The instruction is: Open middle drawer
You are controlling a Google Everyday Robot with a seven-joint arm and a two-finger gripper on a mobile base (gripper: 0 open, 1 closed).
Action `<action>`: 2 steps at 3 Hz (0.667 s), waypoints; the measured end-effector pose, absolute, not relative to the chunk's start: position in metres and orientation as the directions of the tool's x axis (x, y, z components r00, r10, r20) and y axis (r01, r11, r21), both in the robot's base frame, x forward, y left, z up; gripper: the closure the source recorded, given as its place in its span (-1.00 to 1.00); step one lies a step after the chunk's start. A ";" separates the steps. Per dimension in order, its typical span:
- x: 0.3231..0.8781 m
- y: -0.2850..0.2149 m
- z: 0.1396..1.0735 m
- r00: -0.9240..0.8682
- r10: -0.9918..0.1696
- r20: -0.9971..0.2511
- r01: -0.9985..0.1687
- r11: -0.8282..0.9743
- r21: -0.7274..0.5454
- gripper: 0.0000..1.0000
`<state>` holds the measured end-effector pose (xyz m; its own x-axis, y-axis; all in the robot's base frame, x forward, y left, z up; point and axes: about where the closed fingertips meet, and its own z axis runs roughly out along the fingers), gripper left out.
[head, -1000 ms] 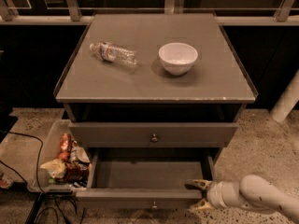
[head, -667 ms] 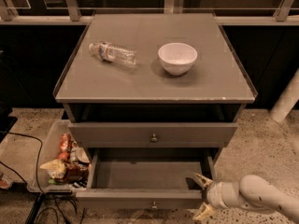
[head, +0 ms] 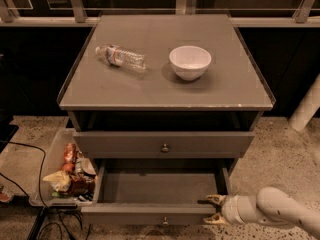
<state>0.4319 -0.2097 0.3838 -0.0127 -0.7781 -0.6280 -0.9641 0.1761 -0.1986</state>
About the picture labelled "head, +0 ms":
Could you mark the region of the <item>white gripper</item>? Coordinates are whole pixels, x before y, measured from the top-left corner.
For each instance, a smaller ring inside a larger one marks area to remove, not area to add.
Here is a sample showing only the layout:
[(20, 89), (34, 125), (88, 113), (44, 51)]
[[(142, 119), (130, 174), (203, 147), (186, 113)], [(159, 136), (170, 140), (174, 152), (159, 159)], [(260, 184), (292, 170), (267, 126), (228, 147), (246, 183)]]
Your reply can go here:
[(261, 218), (255, 196), (226, 196), (220, 194), (207, 195), (206, 200), (222, 206), (222, 214), (216, 213), (203, 219), (210, 225), (242, 225), (256, 223)]

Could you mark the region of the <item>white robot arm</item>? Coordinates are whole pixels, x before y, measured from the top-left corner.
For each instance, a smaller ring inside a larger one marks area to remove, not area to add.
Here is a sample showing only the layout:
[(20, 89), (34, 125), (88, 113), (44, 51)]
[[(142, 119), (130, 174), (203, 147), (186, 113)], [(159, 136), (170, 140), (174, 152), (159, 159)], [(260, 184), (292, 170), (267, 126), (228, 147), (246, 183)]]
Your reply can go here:
[[(296, 131), (303, 130), (320, 108), (320, 74), (316, 77), (298, 108), (289, 119)], [(308, 209), (289, 194), (274, 187), (264, 187), (256, 195), (207, 195), (206, 200), (219, 206), (217, 212), (203, 219), (209, 225), (244, 225), (267, 227), (297, 226), (320, 239), (320, 213)]]

